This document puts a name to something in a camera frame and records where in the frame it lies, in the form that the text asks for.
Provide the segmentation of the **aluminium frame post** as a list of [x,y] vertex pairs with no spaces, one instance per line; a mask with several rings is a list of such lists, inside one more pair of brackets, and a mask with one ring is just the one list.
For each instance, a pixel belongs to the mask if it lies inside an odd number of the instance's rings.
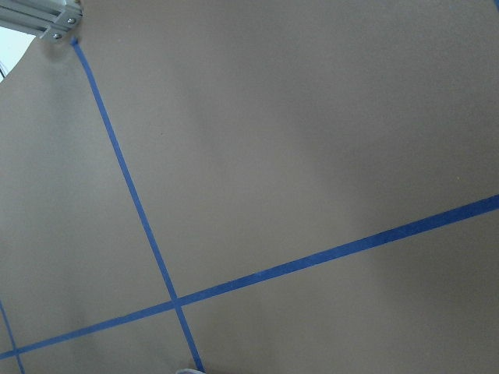
[[81,1],[1,0],[1,27],[57,42],[83,18]]

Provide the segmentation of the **pink and grey towel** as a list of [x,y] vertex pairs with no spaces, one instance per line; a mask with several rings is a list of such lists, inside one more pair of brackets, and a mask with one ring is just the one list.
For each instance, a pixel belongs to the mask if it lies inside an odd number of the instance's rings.
[[178,369],[175,372],[175,374],[204,374],[204,372],[197,369],[184,368],[184,369]]

